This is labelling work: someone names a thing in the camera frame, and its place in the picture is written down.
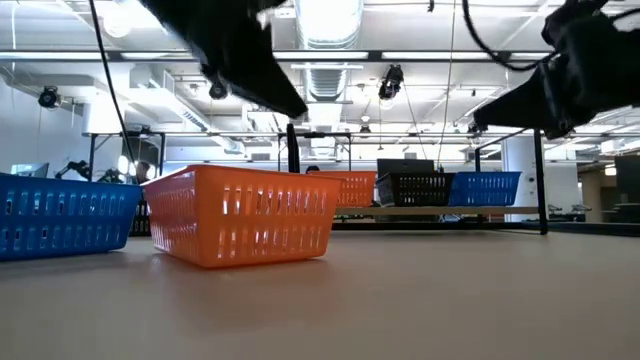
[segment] blue plastic basket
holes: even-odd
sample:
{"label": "blue plastic basket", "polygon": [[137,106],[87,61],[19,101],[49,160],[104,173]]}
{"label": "blue plastic basket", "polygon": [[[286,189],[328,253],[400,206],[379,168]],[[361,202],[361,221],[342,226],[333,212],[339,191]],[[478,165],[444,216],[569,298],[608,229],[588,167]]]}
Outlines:
{"label": "blue plastic basket", "polygon": [[459,172],[449,206],[510,206],[516,201],[521,172]]}
{"label": "blue plastic basket", "polygon": [[0,176],[0,260],[121,249],[140,195],[138,186]]}

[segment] black basket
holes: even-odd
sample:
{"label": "black basket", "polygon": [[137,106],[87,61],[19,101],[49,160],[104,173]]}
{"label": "black basket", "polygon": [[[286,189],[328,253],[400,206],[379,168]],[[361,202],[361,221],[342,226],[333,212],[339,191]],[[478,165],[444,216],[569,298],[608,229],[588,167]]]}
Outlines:
{"label": "black basket", "polygon": [[140,200],[136,207],[136,214],[133,217],[133,224],[129,231],[130,237],[149,237],[151,236],[151,225],[149,221],[149,204]]}
{"label": "black basket", "polygon": [[446,206],[456,174],[390,173],[376,181],[382,206]]}

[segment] table surface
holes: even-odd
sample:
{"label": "table surface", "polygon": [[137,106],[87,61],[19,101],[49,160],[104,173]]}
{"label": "table surface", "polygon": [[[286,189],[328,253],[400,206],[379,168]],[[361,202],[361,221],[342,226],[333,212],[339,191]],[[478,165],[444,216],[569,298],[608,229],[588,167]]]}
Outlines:
{"label": "table surface", "polygon": [[0,359],[637,359],[640,242],[333,234],[319,260],[200,270],[148,239],[0,264]]}

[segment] orange basket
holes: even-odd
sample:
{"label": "orange basket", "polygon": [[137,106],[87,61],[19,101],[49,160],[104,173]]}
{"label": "orange basket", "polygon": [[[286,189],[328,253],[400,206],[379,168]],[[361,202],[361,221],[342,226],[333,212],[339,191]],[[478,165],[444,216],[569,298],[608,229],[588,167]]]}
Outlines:
{"label": "orange basket", "polygon": [[143,186],[155,247],[211,268],[324,255],[340,183],[191,165]]}
{"label": "orange basket", "polygon": [[310,174],[344,180],[340,187],[338,207],[364,207],[371,206],[373,202],[375,171],[314,171]]}

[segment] plastic basket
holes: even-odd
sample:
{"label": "plastic basket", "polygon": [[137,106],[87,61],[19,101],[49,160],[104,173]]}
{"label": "plastic basket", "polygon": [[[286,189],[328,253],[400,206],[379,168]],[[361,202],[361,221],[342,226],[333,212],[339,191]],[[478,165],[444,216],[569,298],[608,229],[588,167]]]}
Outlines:
{"label": "plastic basket", "polygon": [[149,221],[149,204],[145,200],[140,200],[136,206],[136,213],[133,217],[133,224],[129,231],[130,237],[151,236],[151,226]]}
{"label": "plastic basket", "polygon": [[516,200],[520,172],[459,172],[449,206],[510,206]]}
{"label": "plastic basket", "polygon": [[0,260],[125,246],[138,186],[0,176]]}
{"label": "plastic basket", "polygon": [[311,175],[344,180],[340,186],[338,207],[365,207],[373,202],[375,171],[314,171]]}
{"label": "plastic basket", "polygon": [[378,179],[382,206],[445,206],[455,174],[391,173]]}
{"label": "plastic basket", "polygon": [[322,256],[339,179],[192,165],[145,183],[156,248],[203,267]]}

